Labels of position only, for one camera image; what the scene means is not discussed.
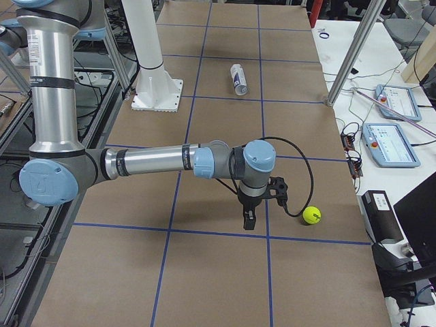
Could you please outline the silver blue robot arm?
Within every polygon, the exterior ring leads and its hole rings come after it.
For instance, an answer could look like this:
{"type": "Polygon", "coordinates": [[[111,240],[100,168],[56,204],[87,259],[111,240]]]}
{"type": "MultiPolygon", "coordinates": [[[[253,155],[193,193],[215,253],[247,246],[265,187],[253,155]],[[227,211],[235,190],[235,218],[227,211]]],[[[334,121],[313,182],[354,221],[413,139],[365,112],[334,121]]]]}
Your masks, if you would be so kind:
{"type": "Polygon", "coordinates": [[[44,206],[120,176],[191,170],[207,179],[228,178],[243,206],[243,227],[255,227],[255,208],[271,198],[278,180],[274,147],[263,140],[230,148],[216,140],[140,150],[86,149],[78,139],[74,73],[75,36],[106,35],[103,1],[19,1],[17,19],[29,48],[35,142],[20,171],[25,195],[44,206]]]}

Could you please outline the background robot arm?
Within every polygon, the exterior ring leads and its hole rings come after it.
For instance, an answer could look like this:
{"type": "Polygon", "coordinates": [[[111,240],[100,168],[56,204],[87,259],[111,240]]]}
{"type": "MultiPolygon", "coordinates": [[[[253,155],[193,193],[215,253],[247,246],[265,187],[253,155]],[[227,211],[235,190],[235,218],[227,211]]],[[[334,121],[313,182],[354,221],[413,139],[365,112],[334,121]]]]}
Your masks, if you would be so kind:
{"type": "Polygon", "coordinates": [[[10,56],[20,48],[27,48],[27,32],[16,18],[1,21],[1,51],[10,56]]]}

